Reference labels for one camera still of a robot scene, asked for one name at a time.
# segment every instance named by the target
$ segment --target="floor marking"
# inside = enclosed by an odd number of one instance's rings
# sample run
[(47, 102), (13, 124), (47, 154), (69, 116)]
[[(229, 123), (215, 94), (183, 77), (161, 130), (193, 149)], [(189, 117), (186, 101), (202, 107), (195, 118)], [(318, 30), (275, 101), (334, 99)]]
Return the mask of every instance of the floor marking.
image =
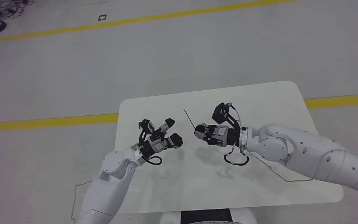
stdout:
[(358, 106), (358, 95), (305, 99), (308, 109)]
[(0, 41), (35, 38), (38, 36), (48, 36), (48, 35), (55, 35), (55, 34), (63, 34), (63, 33), (67, 33), (67, 32), (83, 31), (83, 30), (93, 30), (93, 29), (100, 29), (100, 28), (112, 27), (112, 26), (122, 26), (122, 25), (126, 25), (126, 24), (137, 24), (140, 22), (151, 22), (151, 21), (155, 21), (155, 20), (164, 20), (167, 18), (193, 16), (193, 15), (200, 15), (200, 14), (205, 14), (205, 13), (237, 10), (240, 8), (267, 6), (270, 4), (278, 4), (278, 3), (294, 2), (294, 1), (295, 0), (260, 0), (260, 1), (254, 1), (254, 2), (243, 2), (243, 3), (239, 3), (239, 4), (230, 4), (230, 5), (226, 5), (226, 6), (214, 6), (214, 7), (208, 7), (208, 8), (199, 8), (197, 10), (173, 12), (173, 13), (167, 13), (167, 14), (161, 14), (161, 15), (146, 16), (146, 17), (142, 17), (142, 18), (130, 18), (127, 20), (118, 20), (118, 21), (112, 21), (112, 22), (100, 22), (97, 24), (68, 27), (68, 28), (63, 28), (63, 29), (58, 29), (58, 30), (46, 30), (46, 31), (39, 31), (39, 32), (30, 32), (30, 33), (25, 33), (25, 34), (15, 34), (15, 35), (10, 35), (10, 36), (0, 36)]
[[(358, 95), (335, 96), (325, 98), (305, 99), (308, 109), (337, 108), (343, 106), (358, 106)], [(18, 122), (0, 122), (0, 130), (50, 128), (87, 124), (117, 123), (118, 114), (100, 114), (90, 116), (73, 116), (68, 118), (50, 118), (39, 120), (22, 120)]]

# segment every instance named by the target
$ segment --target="robotic hand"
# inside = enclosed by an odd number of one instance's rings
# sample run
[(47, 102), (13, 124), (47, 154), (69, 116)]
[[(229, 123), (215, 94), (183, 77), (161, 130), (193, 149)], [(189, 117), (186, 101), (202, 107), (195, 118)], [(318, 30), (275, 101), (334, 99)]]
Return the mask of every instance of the robotic hand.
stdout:
[[(228, 122), (233, 128), (199, 124), (194, 135), (209, 145), (237, 146), (243, 155), (245, 151), (255, 152), (306, 177), (358, 190), (358, 155), (326, 137), (280, 124), (264, 125), (258, 130), (242, 127), (240, 119), (238, 123), (229, 114), (229, 108), (236, 111), (231, 103), (219, 104), (213, 119), (218, 124)], [(288, 142), (293, 145), (292, 153), (288, 153)], [(231, 153), (224, 155), (224, 159), (233, 164), (227, 160)], [(249, 157), (246, 162), (233, 165), (243, 166), (248, 162)]]
[[(150, 120), (143, 120), (139, 123), (142, 131), (137, 144), (125, 151), (107, 154), (103, 159), (100, 173), (92, 180), (84, 196), (79, 215), (80, 224), (110, 223), (122, 205), (135, 168), (146, 162), (160, 165), (162, 159), (158, 156), (152, 157), (155, 153), (182, 146), (182, 138), (177, 133), (165, 138), (168, 129), (174, 123), (174, 120), (166, 119), (162, 126), (154, 130)], [(160, 162), (153, 163), (150, 161), (152, 158), (158, 158)], [(111, 176), (118, 178), (119, 182), (111, 182)]]

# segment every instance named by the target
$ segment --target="thin stick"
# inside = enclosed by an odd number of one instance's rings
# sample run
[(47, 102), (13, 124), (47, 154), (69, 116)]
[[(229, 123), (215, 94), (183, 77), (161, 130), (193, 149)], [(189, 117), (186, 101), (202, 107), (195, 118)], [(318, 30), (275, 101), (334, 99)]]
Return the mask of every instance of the thin stick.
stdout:
[[(185, 110), (185, 109), (184, 109), (184, 112), (185, 112), (186, 116), (189, 118), (189, 115), (188, 115), (188, 113), (186, 112), (186, 110)], [(191, 123), (192, 127), (195, 129), (195, 126), (194, 126), (194, 124), (192, 123), (192, 121), (191, 121), (191, 119), (190, 119), (190, 118), (189, 118), (189, 121), (190, 121), (190, 123)]]

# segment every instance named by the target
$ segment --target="small black square on floor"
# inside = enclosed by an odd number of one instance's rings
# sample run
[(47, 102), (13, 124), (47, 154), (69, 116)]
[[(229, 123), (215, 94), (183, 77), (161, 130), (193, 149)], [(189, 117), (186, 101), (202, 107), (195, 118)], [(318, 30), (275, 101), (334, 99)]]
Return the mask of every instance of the small black square on floor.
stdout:
[(98, 20), (102, 21), (102, 20), (106, 20), (106, 18), (107, 18), (107, 15), (101, 15), (98, 17)]

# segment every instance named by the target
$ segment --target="black cable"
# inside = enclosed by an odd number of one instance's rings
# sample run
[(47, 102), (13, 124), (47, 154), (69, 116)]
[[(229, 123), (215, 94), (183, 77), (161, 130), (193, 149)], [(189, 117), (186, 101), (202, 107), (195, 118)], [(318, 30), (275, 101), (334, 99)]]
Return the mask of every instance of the black cable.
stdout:
[(246, 156), (246, 161), (243, 162), (242, 164), (233, 164), (232, 162), (230, 162), (230, 161), (226, 158), (228, 155), (231, 155), (231, 153), (233, 153), (233, 151), (231, 151), (231, 152), (229, 152), (229, 153), (227, 153), (227, 154), (224, 155), (224, 160), (225, 160), (225, 162), (227, 162), (228, 164), (231, 164), (231, 165), (234, 165), (234, 166), (244, 166), (244, 165), (246, 165), (246, 164), (248, 163), (248, 161), (250, 160), (249, 157)]
[(0, 17), (1, 18), (18, 18), (26, 6), (34, 4), (34, 1), (28, 0), (5, 0), (0, 1)]
[(163, 160), (162, 158), (160, 158), (159, 156), (153, 156), (151, 157), (150, 159), (153, 159), (153, 158), (158, 158), (159, 159), (159, 162), (158, 163), (154, 163), (154, 162), (150, 162), (147, 158), (145, 158), (144, 156), (142, 156), (142, 158), (144, 159), (145, 162), (149, 163), (149, 164), (152, 164), (154, 166), (158, 166), (160, 164), (162, 164)]

